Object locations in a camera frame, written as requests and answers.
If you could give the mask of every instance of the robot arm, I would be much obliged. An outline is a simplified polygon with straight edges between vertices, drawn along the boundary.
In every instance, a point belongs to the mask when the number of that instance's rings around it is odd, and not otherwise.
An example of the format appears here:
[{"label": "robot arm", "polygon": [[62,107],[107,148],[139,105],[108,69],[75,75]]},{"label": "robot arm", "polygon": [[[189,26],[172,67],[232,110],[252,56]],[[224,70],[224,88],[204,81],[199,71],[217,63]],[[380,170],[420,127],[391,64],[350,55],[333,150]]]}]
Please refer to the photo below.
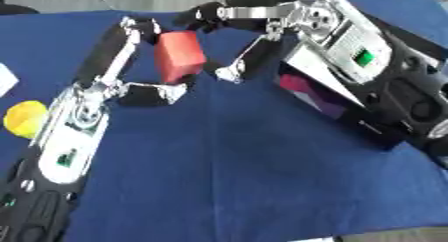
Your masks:
[{"label": "robot arm", "polygon": [[[238,77],[226,79],[232,82],[250,77],[245,73],[252,75],[267,60],[252,55],[252,51],[272,55],[272,44],[281,44],[286,35],[292,35],[298,43],[285,57],[286,63],[322,84],[330,77],[336,91],[447,167],[442,157],[448,155],[448,78],[440,72],[428,72],[434,67],[347,0],[310,4],[299,0],[226,0],[225,4],[206,4],[186,13],[192,11],[196,12],[195,21],[190,20],[193,29],[198,28],[199,21],[206,32],[221,24],[263,33],[230,66],[210,65],[218,78],[230,76],[220,76],[223,70]],[[186,13],[180,15],[184,23]],[[320,69],[310,65],[311,59]]]},{"label": "robot arm", "polygon": [[0,242],[61,240],[108,126],[107,101],[126,102],[131,91],[145,87],[150,89],[146,96],[157,103],[151,106],[169,105],[186,92],[173,95],[182,84],[121,80],[138,45],[155,44],[158,33],[152,19],[125,17],[106,32],[73,84],[53,101],[40,131],[0,185]]}]

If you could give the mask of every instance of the yellow object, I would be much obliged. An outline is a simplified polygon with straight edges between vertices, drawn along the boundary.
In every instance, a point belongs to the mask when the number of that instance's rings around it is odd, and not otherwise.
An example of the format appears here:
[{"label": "yellow object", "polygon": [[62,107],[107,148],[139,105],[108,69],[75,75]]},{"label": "yellow object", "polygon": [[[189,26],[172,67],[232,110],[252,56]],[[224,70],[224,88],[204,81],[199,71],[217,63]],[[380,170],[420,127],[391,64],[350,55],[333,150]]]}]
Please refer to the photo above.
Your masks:
[{"label": "yellow object", "polygon": [[32,139],[46,113],[47,108],[38,101],[21,102],[8,109],[3,124],[11,133]]}]

